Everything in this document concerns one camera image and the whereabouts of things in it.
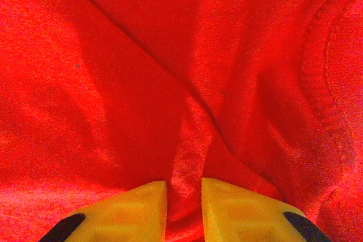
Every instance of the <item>yellow object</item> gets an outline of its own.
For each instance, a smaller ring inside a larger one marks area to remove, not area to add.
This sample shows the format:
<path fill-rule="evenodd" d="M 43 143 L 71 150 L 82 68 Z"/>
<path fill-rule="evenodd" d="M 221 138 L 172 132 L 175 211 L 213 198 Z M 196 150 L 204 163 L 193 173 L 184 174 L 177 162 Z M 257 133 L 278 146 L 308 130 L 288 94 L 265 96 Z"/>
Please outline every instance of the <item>yellow object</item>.
<path fill-rule="evenodd" d="M 283 212 L 302 211 L 236 185 L 202 179 L 206 242 L 306 242 Z"/>
<path fill-rule="evenodd" d="M 86 219 L 65 241 L 164 241 L 166 212 L 166 183 L 154 181 L 73 212 Z"/>

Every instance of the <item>red t-shirt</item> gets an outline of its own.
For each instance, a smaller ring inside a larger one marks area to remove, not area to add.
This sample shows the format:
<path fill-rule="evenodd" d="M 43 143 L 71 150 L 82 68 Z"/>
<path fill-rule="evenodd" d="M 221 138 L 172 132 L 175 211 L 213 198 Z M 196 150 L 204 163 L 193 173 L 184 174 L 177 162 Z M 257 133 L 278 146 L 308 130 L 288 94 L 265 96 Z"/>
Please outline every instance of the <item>red t-shirt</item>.
<path fill-rule="evenodd" d="M 0 0 L 0 241 L 154 180 L 204 241 L 201 178 L 363 237 L 363 0 Z"/>

